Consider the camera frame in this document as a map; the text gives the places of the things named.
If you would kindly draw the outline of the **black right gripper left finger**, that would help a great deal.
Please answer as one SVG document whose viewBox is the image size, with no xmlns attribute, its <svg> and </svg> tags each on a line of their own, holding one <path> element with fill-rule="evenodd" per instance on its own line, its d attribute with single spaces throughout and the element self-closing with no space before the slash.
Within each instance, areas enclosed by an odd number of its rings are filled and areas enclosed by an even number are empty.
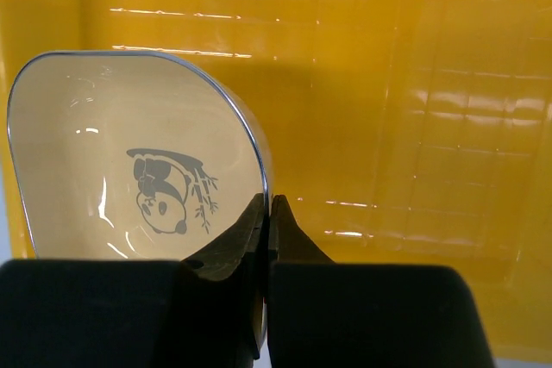
<svg viewBox="0 0 552 368">
<path fill-rule="evenodd" d="M 254 196 L 233 225 L 179 261 L 6 262 L 2 366 L 252 366 L 265 213 Z"/>
</svg>

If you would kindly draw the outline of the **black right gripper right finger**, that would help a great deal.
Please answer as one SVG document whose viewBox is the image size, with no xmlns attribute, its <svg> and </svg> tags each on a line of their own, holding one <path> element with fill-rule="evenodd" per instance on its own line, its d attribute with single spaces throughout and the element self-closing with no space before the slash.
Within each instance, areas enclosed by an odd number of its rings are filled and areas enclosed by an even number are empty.
<svg viewBox="0 0 552 368">
<path fill-rule="evenodd" d="M 464 279 L 441 265 L 338 264 L 273 199 L 267 279 L 275 367 L 491 367 Z"/>
</svg>

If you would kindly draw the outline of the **cream panda plate front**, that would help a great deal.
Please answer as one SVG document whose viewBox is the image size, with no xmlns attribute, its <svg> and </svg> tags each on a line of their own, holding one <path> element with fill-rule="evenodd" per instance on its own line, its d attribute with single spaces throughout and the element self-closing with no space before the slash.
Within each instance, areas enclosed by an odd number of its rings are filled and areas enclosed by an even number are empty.
<svg viewBox="0 0 552 368">
<path fill-rule="evenodd" d="M 272 177 L 264 133 L 231 90 L 163 53 L 44 53 L 16 75 L 7 130 L 36 258 L 177 262 L 216 288 L 185 296 L 177 354 L 253 365 Z"/>
</svg>

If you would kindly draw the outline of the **yellow plastic bin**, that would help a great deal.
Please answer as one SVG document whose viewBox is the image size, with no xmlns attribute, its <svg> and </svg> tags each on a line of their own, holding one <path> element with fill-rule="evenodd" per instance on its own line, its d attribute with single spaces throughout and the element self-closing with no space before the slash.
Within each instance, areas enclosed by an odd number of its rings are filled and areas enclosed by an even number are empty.
<svg viewBox="0 0 552 368">
<path fill-rule="evenodd" d="M 332 259 L 452 266 L 499 365 L 550 366 L 551 0 L 1 0 L 3 96 L 74 49 L 199 66 Z"/>
</svg>

